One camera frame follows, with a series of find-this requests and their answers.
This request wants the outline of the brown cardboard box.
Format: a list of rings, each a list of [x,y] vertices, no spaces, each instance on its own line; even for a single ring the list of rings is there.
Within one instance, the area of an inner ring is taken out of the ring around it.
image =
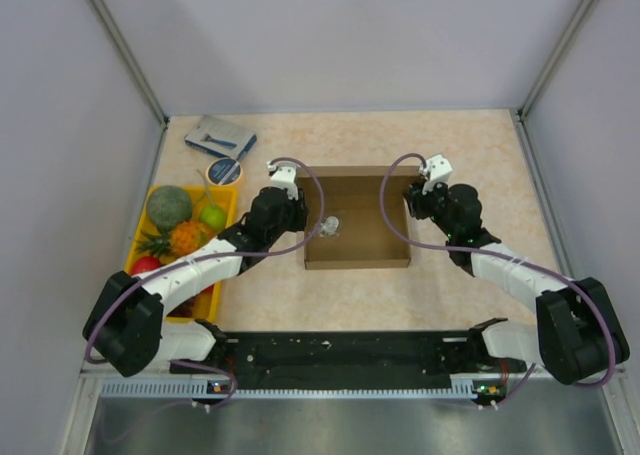
[[[319,214],[318,188],[311,176],[296,177],[305,190],[309,208],[307,232],[315,223],[335,215],[341,221],[335,238],[314,237],[304,247],[304,264],[308,270],[406,268],[411,262],[410,245],[388,227],[391,223],[404,236],[409,235],[409,215],[402,196],[419,178],[415,166],[400,166],[390,176],[380,209],[379,191],[385,166],[315,167],[325,197],[324,214]]]

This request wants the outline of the clear plastic wrapper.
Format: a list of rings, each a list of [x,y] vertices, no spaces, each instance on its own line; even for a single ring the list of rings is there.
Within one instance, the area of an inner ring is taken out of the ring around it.
[[[319,238],[335,238],[340,234],[341,221],[335,215],[327,216],[315,232],[315,237]]]

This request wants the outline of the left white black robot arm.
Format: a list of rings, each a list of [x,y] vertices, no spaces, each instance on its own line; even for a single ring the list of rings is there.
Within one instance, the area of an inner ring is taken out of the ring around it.
[[[154,363],[193,361],[205,371],[226,362],[220,332],[205,321],[169,323],[167,315],[204,289],[239,276],[272,255],[286,232],[302,232],[309,210],[302,190],[262,189],[241,220],[195,252],[140,276],[106,281],[83,328],[85,359],[130,377]]]

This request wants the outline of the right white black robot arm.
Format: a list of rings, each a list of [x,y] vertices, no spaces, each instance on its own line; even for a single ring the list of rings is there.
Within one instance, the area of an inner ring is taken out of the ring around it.
[[[564,385],[578,383],[628,360],[630,347],[602,282],[573,280],[522,260],[483,227],[477,190],[438,183],[404,192],[410,215],[431,220],[447,237],[459,268],[501,288],[536,317],[533,325],[492,322],[467,345],[469,363],[487,371],[502,358],[544,367]]]

